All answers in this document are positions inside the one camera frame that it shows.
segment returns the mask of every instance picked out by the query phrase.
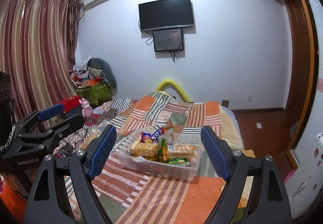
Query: screw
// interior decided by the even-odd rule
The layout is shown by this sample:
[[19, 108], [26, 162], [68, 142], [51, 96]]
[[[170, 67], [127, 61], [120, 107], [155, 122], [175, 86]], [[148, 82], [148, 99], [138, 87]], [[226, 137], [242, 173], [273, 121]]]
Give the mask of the screw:
[[52, 155], [47, 155], [47, 156], [45, 156], [45, 157], [44, 157], [44, 160], [49, 161], [49, 160], [51, 160], [52, 158], [53, 158], [53, 156], [52, 156]]
[[265, 159], [267, 160], [267, 161], [273, 161], [274, 159], [273, 159], [273, 157], [272, 156], [270, 156], [270, 155], [266, 155], [265, 156]]
[[85, 153], [85, 151], [83, 149], [79, 149], [79, 150], [76, 151], [77, 156], [83, 156], [84, 153]]
[[232, 153], [233, 153], [235, 156], [241, 156], [241, 154], [242, 154], [242, 152], [241, 152], [240, 150], [238, 150], [238, 149], [234, 149], [234, 150], [232, 151]]

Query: pink rabbit toy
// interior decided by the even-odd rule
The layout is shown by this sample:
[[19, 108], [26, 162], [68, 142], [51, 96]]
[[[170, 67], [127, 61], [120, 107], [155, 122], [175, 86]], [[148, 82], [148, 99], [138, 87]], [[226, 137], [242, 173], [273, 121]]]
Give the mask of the pink rabbit toy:
[[92, 114], [93, 114], [93, 110], [92, 110], [92, 107], [90, 106], [90, 103], [88, 100], [82, 98], [82, 100], [79, 100], [80, 104], [82, 105], [82, 114], [83, 114], [83, 117], [86, 119], [86, 120], [90, 120], [91, 117], [92, 117]]

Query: bed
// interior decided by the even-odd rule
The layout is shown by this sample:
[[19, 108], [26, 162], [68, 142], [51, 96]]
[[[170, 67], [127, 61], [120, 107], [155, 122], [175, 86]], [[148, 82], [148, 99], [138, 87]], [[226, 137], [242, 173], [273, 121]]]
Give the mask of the bed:
[[[202, 148], [200, 167], [193, 181], [163, 178], [121, 167], [116, 152], [138, 128], [173, 127], [175, 138], [181, 134], [194, 143], [204, 125], [226, 140], [232, 149], [244, 150], [237, 121], [229, 109], [217, 102], [184, 103], [165, 92], [154, 92], [141, 100], [117, 99], [104, 103], [94, 112], [95, 124], [86, 124], [68, 136], [55, 150], [57, 156], [85, 148], [108, 124], [117, 129], [117, 141], [102, 170], [92, 184], [113, 223], [204, 223], [224, 187]], [[248, 177], [235, 220], [242, 216], [250, 194], [252, 177]], [[70, 177], [67, 193], [75, 218], [82, 220]]]

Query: green storage basket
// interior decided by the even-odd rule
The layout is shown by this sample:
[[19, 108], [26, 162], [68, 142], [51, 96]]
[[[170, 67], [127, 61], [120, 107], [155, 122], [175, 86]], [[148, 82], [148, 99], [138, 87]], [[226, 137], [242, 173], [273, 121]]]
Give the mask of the green storage basket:
[[91, 87], [77, 89], [76, 93], [81, 98], [87, 99], [91, 106], [98, 106], [99, 99], [102, 99], [104, 102], [111, 99], [111, 90], [106, 82], [101, 82]]

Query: curtain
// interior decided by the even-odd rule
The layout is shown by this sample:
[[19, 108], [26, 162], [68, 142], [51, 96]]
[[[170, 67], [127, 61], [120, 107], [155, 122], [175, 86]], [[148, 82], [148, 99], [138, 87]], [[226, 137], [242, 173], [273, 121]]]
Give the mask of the curtain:
[[16, 119], [75, 94], [68, 73], [68, 5], [0, 0], [0, 70], [10, 74]]
[[75, 64], [75, 50], [78, 41], [81, 8], [81, 0], [69, 0], [67, 26], [69, 36], [68, 60], [70, 63], [70, 69], [73, 69]]

